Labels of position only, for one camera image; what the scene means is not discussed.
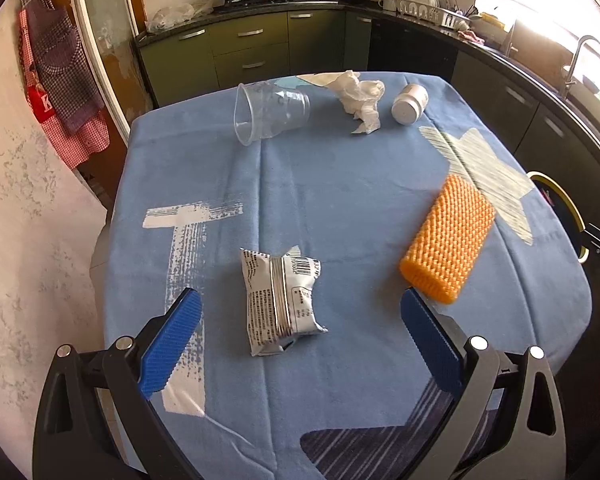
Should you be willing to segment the clear plastic cup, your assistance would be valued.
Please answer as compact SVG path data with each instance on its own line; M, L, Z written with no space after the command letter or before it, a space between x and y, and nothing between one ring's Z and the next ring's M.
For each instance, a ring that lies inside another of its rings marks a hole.
M234 131L243 146L301 128L310 114L310 99L302 91L269 81L237 86Z

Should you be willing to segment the green kitchen cabinets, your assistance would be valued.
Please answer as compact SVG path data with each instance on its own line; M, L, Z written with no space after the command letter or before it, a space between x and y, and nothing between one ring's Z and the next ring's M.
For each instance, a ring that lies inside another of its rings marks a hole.
M310 9L232 18L140 43L155 103L166 106L241 82L366 70L372 19Z

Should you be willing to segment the yellow-rimmed trash bin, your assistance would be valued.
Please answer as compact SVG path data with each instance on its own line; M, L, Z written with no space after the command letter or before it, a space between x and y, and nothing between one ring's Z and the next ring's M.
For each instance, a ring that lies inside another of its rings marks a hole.
M539 171L529 171L527 177L534 183L546 202L554 210L556 217L570 239L578 261L585 263L590 252L583 241L585 223L573 200L554 179L546 174Z

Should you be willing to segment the glass sliding door frame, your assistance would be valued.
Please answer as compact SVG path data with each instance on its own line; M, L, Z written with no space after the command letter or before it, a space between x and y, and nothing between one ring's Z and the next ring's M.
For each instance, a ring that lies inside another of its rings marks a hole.
M131 0L70 0L87 63L123 142L152 104L138 64Z

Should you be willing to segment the clear plastic bag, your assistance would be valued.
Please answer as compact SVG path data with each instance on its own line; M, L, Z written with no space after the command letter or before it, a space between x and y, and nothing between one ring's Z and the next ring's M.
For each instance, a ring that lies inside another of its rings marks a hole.
M158 32L186 23L196 18L196 15L197 9L190 3L166 6L152 16L146 24L146 29L151 34L158 34Z

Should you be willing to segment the purple checked apron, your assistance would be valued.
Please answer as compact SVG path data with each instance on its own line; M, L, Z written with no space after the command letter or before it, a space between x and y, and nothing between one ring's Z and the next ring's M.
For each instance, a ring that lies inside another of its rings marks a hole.
M104 107L80 33L65 8L24 1L38 78L61 123L75 134Z

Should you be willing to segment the gas stove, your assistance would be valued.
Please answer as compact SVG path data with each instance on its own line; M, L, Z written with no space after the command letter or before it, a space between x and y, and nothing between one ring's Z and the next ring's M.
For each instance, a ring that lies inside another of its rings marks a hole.
M276 4L300 4L300 3L337 3L338 0L225 0L222 4L213 7L213 14L224 14L245 10L248 8L260 8L260 6L276 6Z

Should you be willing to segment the red checked apron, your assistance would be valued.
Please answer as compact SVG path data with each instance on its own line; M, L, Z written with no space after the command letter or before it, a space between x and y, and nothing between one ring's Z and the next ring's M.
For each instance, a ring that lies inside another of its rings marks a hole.
M80 33L52 0L21 0L18 22L26 100L59 157L76 169L109 146L105 104Z

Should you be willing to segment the blue patterned tablecloth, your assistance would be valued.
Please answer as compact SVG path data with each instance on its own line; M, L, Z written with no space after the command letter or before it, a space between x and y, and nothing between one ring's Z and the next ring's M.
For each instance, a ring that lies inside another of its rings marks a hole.
M441 410L442 396L400 317L398 264L449 172L422 135L482 134L504 183L526 174L444 80L415 125L391 104L412 81L382 75L381 126L362 136L337 97L309 86L308 123L242 145L234 90L154 110L132 127L114 206L105 292L108 340L137 333L185 287L202 320L155 397L178 446L208 479L392 479ZM323 333L253 356L245 249L298 248L322 272Z

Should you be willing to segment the crumpled white tissue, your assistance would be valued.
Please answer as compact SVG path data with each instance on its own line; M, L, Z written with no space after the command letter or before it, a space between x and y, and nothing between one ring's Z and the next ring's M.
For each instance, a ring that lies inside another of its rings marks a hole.
M370 134L380 128L377 107L386 90L381 80L361 80L358 73L347 70L327 88L338 96L344 111L360 121L353 134Z

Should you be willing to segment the white snack wrapper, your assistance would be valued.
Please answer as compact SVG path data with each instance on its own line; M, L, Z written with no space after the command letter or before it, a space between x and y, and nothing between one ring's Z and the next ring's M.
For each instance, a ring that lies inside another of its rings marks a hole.
M242 248L240 261L252 356L275 356L300 337L328 332L313 307L313 287L322 272L318 260L294 246L281 256Z

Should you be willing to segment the orange foam net sleeve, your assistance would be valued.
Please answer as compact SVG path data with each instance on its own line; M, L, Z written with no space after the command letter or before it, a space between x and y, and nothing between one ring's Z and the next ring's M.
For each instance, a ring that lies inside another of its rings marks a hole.
M450 174L399 263L402 276L440 304L460 296L495 218L495 209L464 178Z

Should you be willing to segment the white pill bottle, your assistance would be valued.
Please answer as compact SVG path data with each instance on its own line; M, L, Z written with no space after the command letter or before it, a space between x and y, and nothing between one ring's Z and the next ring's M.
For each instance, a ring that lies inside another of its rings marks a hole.
M401 125L411 125L422 117L429 94L421 84L407 84L393 100L392 117Z

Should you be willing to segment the white dish rack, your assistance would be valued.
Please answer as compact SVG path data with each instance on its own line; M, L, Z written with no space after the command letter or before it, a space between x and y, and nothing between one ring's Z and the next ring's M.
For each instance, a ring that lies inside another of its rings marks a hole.
M436 26L455 30L470 29L470 19L463 14L438 6L438 0L394 0L396 12Z

